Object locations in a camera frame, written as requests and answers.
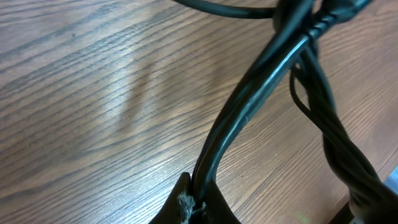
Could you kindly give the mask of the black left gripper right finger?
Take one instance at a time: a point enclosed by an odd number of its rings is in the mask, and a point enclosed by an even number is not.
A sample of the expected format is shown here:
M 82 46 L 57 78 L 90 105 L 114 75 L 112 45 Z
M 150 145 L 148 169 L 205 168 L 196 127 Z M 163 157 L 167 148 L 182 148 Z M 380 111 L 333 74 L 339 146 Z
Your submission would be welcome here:
M 206 224 L 241 224 L 226 203 L 216 182 L 211 180 L 205 194 Z

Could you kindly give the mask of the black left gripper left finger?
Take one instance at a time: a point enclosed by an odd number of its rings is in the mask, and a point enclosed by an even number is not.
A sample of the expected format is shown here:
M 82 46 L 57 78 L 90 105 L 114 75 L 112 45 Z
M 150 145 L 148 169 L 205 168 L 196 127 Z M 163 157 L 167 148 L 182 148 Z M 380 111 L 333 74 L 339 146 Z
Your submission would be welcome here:
M 188 224 L 195 207 L 195 199 L 189 192 L 190 184 L 190 174 L 183 172 L 160 211 L 149 223 Z

